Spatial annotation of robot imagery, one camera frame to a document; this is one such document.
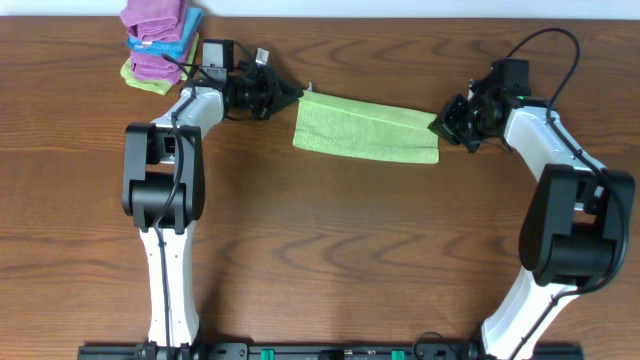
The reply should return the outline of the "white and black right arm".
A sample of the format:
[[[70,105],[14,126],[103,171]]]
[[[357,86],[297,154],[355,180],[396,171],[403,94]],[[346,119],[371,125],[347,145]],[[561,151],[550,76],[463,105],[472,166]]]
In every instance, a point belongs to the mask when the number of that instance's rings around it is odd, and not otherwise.
[[[471,153],[489,138],[516,151],[537,181],[519,234],[521,269],[480,326],[479,359],[532,359],[573,300],[605,287],[629,244],[635,181],[587,154],[553,106],[532,96],[529,63],[501,59],[454,96],[429,128]]]

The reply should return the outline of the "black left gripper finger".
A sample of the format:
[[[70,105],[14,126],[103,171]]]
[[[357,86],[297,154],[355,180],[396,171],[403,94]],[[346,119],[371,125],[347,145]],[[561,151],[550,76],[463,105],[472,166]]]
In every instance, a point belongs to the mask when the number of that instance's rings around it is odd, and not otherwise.
[[[268,120],[273,115],[281,112],[288,106],[297,103],[298,100],[299,100],[298,97],[273,99],[269,104],[264,106],[263,109],[259,112],[259,119]]]
[[[285,80],[278,82],[280,87],[280,101],[282,103],[292,103],[304,95],[304,90],[289,84]]]

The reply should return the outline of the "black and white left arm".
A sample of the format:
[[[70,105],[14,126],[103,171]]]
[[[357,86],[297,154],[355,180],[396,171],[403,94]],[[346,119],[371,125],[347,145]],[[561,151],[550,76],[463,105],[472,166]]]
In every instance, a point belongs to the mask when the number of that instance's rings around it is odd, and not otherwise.
[[[269,119],[302,97],[258,48],[233,59],[240,44],[207,39],[200,64],[163,58],[186,76],[178,101],[149,123],[125,131],[122,206],[143,242],[151,321],[138,359],[202,359],[193,294],[193,238],[204,211],[203,140],[233,108],[253,121]]]

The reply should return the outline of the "light green microfiber cloth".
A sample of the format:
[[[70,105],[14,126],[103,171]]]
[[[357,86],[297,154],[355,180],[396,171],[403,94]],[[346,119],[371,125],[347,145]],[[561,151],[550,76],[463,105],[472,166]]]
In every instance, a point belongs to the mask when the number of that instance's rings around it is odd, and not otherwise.
[[[436,164],[432,113],[306,91],[299,100],[292,144],[300,149],[367,160]]]

